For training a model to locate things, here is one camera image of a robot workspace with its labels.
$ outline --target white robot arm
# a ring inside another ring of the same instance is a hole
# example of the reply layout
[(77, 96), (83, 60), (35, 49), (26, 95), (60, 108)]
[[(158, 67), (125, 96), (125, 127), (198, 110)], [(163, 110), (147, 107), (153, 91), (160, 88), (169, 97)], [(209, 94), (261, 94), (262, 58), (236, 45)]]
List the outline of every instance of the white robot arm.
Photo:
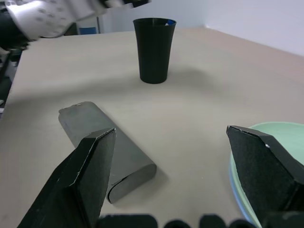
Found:
[(0, 54), (25, 48), (40, 37), (62, 36), (73, 22), (106, 13), (107, 8), (149, 0), (5, 0), (0, 2)]

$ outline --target black cup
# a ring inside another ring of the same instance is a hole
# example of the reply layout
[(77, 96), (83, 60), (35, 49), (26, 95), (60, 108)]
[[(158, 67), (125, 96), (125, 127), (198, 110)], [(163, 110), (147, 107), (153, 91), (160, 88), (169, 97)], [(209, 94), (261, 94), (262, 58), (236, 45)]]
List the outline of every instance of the black cup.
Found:
[(176, 21), (142, 18), (133, 21), (137, 39), (140, 78), (151, 84), (166, 81)]

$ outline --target cup rim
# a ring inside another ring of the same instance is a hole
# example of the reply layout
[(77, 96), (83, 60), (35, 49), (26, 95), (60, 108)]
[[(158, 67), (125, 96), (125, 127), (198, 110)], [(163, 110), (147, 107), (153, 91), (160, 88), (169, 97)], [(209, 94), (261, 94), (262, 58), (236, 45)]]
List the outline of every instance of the cup rim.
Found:
[[(172, 20), (172, 19), (169, 19), (169, 18), (138, 18), (138, 19), (135, 19), (133, 20), (133, 23), (137, 23), (137, 22), (140, 22), (141, 20), (143, 19), (164, 19), (164, 20), (171, 20), (173, 21), (174, 23), (172, 24), (168, 24), (167, 26), (173, 26), (173, 25), (176, 25), (176, 20)], [(165, 26), (165, 25), (154, 25), (154, 27), (162, 27), (162, 26)]]

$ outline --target green plate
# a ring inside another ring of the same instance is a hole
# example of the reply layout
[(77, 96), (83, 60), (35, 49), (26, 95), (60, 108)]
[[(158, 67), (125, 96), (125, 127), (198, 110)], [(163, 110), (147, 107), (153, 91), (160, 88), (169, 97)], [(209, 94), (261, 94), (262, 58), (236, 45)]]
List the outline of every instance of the green plate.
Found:
[[(274, 136), (282, 146), (304, 165), (304, 124), (288, 123), (288, 122), (267, 122), (259, 123), (250, 127), (252, 129), (270, 134)], [(247, 220), (261, 227), (238, 179), (238, 172), (231, 153), (230, 157), (230, 182), (237, 199), (237, 203)]]

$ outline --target plate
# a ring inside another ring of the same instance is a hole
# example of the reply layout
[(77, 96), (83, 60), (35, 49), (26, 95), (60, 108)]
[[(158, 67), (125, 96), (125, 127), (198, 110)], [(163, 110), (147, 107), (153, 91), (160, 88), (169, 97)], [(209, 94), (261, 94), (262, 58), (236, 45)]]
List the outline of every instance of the plate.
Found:
[[(257, 125), (251, 126), (251, 129), (255, 129), (267, 134), (274, 136), (282, 146), (290, 153), (293, 158), (298, 160), (302, 165), (304, 165), (304, 124), (299, 123), (288, 123), (288, 122), (267, 122), (259, 123)], [(238, 172), (236, 164), (231, 153), (230, 156), (230, 166), (229, 166), (229, 176), (230, 183), (237, 200), (237, 204), (240, 207), (244, 217), (261, 228), (261, 224), (257, 219), (247, 197), (244, 193), (241, 183), (238, 178)]]

